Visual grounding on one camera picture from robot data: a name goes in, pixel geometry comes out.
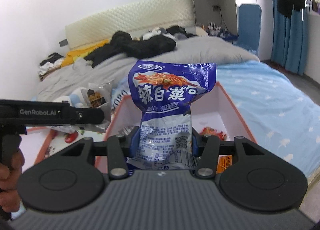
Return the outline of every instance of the headboard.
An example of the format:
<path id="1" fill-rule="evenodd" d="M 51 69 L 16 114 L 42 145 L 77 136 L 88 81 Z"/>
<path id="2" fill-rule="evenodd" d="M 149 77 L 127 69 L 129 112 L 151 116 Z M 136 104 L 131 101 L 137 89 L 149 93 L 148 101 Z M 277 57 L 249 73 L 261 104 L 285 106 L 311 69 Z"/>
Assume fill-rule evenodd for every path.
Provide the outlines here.
<path id="1" fill-rule="evenodd" d="M 154 27 L 195 26 L 192 0 L 130 3 L 76 21 L 65 28 L 70 49 L 111 38 L 118 31 L 140 36 Z"/>

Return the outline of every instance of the yellow cloth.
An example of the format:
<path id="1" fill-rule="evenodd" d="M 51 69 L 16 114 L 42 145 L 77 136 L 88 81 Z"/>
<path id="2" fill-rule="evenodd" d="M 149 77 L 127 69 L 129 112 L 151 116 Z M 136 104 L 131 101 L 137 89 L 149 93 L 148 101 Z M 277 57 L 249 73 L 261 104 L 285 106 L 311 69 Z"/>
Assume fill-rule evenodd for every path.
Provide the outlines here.
<path id="1" fill-rule="evenodd" d="M 97 49 L 98 47 L 102 47 L 104 44 L 109 43 L 108 39 L 100 41 L 99 43 L 93 45 L 87 45 L 85 47 L 79 48 L 77 50 L 69 51 L 64 58 L 64 61 L 61 64 L 61 67 L 68 66 L 73 64 L 77 58 L 81 57 L 84 58 L 89 55 L 93 50 Z"/>

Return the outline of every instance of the bed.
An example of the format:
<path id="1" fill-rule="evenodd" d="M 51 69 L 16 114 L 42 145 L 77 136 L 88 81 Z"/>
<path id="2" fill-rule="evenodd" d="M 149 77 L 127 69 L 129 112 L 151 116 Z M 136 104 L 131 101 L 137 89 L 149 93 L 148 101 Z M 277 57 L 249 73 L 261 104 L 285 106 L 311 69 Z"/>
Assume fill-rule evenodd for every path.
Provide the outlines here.
<path id="1" fill-rule="evenodd" d="M 140 36 L 154 27 L 195 26 L 192 0 L 132 3 L 89 16 L 66 26 L 71 49 L 110 38 L 117 30 Z M 150 60 L 171 63 L 216 62 L 224 86 L 257 143 L 297 166 L 312 185 L 320 172 L 320 107 L 278 71 L 255 55 L 220 38 L 193 37 L 177 42 L 177 50 Z M 116 55 L 95 67 L 78 59 L 59 69 L 37 88 L 37 100 L 53 101 L 88 82 L 112 81 L 114 92 L 125 86 L 136 59 Z"/>

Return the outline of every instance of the floor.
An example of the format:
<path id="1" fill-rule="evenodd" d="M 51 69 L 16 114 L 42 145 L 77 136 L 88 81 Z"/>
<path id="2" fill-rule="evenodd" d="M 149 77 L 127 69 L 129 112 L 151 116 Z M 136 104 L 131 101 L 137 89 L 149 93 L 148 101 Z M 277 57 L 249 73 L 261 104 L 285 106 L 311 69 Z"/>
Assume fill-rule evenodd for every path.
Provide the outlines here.
<path id="1" fill-rule="evenodd" d="M 295 75 L 290 72 L 287 72 L 282 67 L 275 63 L 267 62 L 269 66 L 274 69 L 277 69 L 279 72 L 283 73 L 289 78 L 291 83 L 306 95 L 308 95 L 314 103 L 320 106 L 320 84 L 316 83 L 309 77 L 303 75 Z M 314 222 L 320 221 L 320 181 L 316 183 L 310 191 L 308 191 L 305 196 L 300 210 L 305 213 L 310 219 Z"/>
<path id="2" fill-rule="evenodd" d="M 286 71 L 284 68 L 275 63 L 266 62 L 269 66 L 283 73 L 291 83 L 306 95 L 308 95 L 314 103 L 320 106 L 320 84 L 313 81 L 306 75 L 300 76 Z"/>

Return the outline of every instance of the finger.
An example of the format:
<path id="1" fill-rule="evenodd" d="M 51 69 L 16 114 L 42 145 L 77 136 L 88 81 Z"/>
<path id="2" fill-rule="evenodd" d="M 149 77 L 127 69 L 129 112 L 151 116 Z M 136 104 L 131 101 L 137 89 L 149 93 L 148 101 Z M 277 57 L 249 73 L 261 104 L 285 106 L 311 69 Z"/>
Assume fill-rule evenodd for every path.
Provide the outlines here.
<path id="1" fill-rule="evenodd" d="M 3 191 L 0 193 L 0 206 L 2 208 L 15 208 L 20 205 L 20 197 L 16 190 Z"/>
<path id="2" fill-rule="evenodd" d="M 9 175 L 10 175 L 9 168 L 0 163 L 0 180 L 8 178 Z"/>
<path id="3" fill-rule="evenodd" d="M 22 169 L 15 169 L 10 172 L 10 176 L 5 180 L 0 180 L 0 189 L 2 190 L 15 190 L 19 176 L 21 175 Z"/>
<path id="4" fill-rule="evenodd" d="M 2 210 L 6 213 L 13 213 L 18 212 L 20 209 L 20 202 L 19 204 L 15 205 L 14 207 L 3 207 Z"/>
<path id="5" fill-rule="evenodd" d="M 12 156 L 11 165 L 13 169 L 19 169 L 24 165 L 24 156 L 20 149 Z"/>

